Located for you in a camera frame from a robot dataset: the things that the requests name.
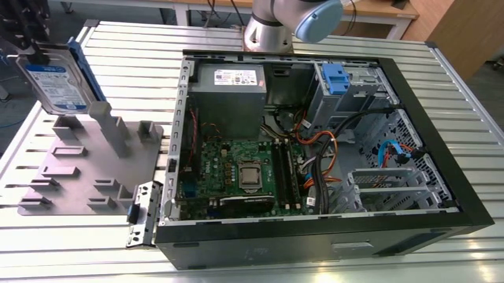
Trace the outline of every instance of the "white table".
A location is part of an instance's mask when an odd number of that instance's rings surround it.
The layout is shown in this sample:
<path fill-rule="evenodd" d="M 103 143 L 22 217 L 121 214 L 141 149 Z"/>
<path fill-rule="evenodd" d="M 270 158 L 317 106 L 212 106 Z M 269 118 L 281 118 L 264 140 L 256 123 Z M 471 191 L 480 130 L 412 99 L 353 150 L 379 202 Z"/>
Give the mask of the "white table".
<path fill-rule="evenodd" d="M 182 49 L 241 50 L 232 29 L 102 22 L 78 37 L 114 115 L 170 133 Z M 496 224 L 407 256 L 180 272 L 162 252 L 127 251 L 125 216 L 21 216 L 54 140 L 38 103 L 0 160 L 0 279 L 47 282 L 495 282 L 504 278 L 504 135 L 438 49 L 420 42 L 329 37 L 295 52 L 393 58 Z M 165 150 L 170 137 L 164 138 Z M 165 181 L 166 153 L 156 179 Z"/>
<path fill-rule="evenodd" d="M 206 11 L 206 12 L 212 11 L 209 5 L 176 3 L 176 2 L 170 2 L 169 0 L 168 1 L 161 1 L 161 0 L 73 0 L 73 2 L 85 3 L 85 4 L 107 4 L 107 5 L 160 8 L 164 22 L 166 22 L 164 9 L 173 9 L 176 10 L 178 25 L 185 25 L 185 26 L 189 26 L 189 23 L 190 23 L 189 11 L 193 11 L 193 10 Z M 70 9 L 69 4 L 66 2 L 62 2 L 62 5 L 66 12 L 70 12 L 71 9 Z M 233 6 L 216 6 L 214 9 L 217 12 L 236 13 L 236 9 Z M 252 8 L 245 8 L 245 7 L 238 7 L 238 10 L 240 10 L 240 13 L 242 14 L 252 14 L 253 12 Z M 391 18 L 391 17 L 379 17 L 379 16 L 361 16 L 357 13 L 356 22 L 392 25 L 392 29 L 387 36 L 387 39 L 400 40 L 414 19 L 415 19 L 415 16 L 411 16 L 411 15 L 403 15 L 403 17 Z M 352 16 L 344 15 L 343 21 L 351 22 Z"/>

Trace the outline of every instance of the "black case frame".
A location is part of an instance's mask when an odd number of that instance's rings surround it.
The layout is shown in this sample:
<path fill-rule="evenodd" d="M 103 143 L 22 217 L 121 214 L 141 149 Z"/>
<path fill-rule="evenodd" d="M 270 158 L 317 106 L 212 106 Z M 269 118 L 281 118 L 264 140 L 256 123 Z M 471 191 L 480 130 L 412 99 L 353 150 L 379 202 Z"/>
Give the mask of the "black case frame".
<path fill-rule="evenodd" d="M 328 218 L 190 226 L 160 226 L 156 244 L 177 269 L 333 261 L 347 258 L 403 255 L 439 240 L 472 233 L 494 224 L 492 217 L 466 178 L 402 71 L 388 58 L 272 54 L 233 51 L 184 51 L 205 62 L 225 62 L 226 55 L 375 61 L 381 67 L 404 110 L 424 142 L 460 209 L 456 213 Z M 372 248 L 339 249 L 339 243 L 371 243 Z"/>

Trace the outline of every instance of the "expansion card bracket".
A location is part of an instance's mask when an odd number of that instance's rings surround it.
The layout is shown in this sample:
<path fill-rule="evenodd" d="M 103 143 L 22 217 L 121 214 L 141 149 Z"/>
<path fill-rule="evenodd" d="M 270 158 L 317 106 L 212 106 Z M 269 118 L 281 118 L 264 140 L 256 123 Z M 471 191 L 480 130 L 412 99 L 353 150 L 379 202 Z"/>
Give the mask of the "expansion card bracket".
<path fill-rule="evenodd" d="M 129 249 L 156 247 L 153 240 L 160 217 L 162 191 L 164 185 L 157 181 L 143 183 L 137 187 L 135 200 L 127 211 L 130 231 L 126 248 Z"/>

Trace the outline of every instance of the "side panel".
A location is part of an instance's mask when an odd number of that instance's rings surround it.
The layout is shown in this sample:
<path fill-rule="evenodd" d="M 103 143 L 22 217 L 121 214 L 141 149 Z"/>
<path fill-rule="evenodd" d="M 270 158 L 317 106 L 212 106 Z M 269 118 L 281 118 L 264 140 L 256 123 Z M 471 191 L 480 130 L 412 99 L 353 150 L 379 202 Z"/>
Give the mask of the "side panel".
<path fill-rule="evenodd" d="M 455 231 L 411 229 L 158 244 L 177 269 L 337 261 L 404 254 Z"/>

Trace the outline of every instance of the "power supply label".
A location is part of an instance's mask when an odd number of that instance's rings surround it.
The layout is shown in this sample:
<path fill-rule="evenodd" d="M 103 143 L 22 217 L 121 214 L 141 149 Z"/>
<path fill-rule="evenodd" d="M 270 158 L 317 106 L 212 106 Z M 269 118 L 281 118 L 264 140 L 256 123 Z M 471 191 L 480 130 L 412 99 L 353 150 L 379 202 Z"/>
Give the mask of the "power supply label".
<path fill-rule="evenodd" d="M 258 85 L 254 70 L 216 70 L 216 85 Z"/>

